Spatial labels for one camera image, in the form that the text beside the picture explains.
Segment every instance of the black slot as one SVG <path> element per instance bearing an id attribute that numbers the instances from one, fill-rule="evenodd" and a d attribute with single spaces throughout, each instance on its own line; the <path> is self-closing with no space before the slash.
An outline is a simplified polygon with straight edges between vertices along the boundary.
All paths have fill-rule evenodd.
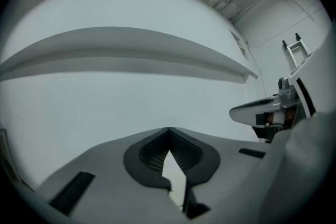
<path id="1" fill-rule="evenodd" d="M 308 93 L 305 85 L 303 85 L 301 79 L 297 79 L 296 82 L 298 83 L 298 85 L 299 85 L 299 87 L 301 89 L 301 92 L 303 94 L 303 97 L 304 97 L 304 99 L 305 99 L 305 101 L 307 103 L 309 113 L 310 113 L 311 116 L 313 116 L 315 114 L 315 112 L 316 112 L 316 109 L 315 109 L 315 107 L 313 105 L 313 101 L 311 100 L 310 95 L 309 95 L 309 93 Z"/>
<path id="2" fill-rule="evenodd" d="M 248 156 L 257 157 L 260 159 L 262 159 L 266 154 L 266 152 L 250 150 L 249 148 L 241 148 L 238 152 Z"/>
<path id="3" fill-rule="evenodd" d="M 257 123 L 257 125 L 265 125 L 266 124 L 265 118 L 266 118 L 265 113 L 263 113 L 263 114 L 256 114 L 256 123 Z"/>
<path id="4" fill-rule="evenodd" d="M 50 205 L 61 213 L 68 215 L 74 208 L 80 197 L 90 185 L 94 175 L 79 172 L 59 194 L 50 202 Z"/>

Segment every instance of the metal bracket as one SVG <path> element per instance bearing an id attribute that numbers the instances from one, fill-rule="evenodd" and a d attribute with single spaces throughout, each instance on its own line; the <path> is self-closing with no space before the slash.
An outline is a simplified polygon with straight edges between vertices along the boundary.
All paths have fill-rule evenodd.
<path id="1" fill-rule="evenodd" d="M 295 57 L 293 55 L 293 50 L 297 49 L 297 48 L 301 48 L 304 55 L 305 55 L 305 58 L 302 62 L 304 62 L 311 54 L 308 52 L 308 49 L 306 47 L 306 44 L 304 44 L 302 38 L 299 36 L 298 33 L 295 33 L 295 37 L 296 37 L 296 41 L 295 43 L 291 44 L 291 45 L 287 45 L 286 42 L 283 40 L 282 41 L 282 45 L 284 46 L 285 50 L 288 51 L 289 53 L 289 56 L 293 62 L 293 64 L 295 65 L 295 68 L 297 68 L 301 63 L 297 63 L 296 60 L 295 60 Z"/>

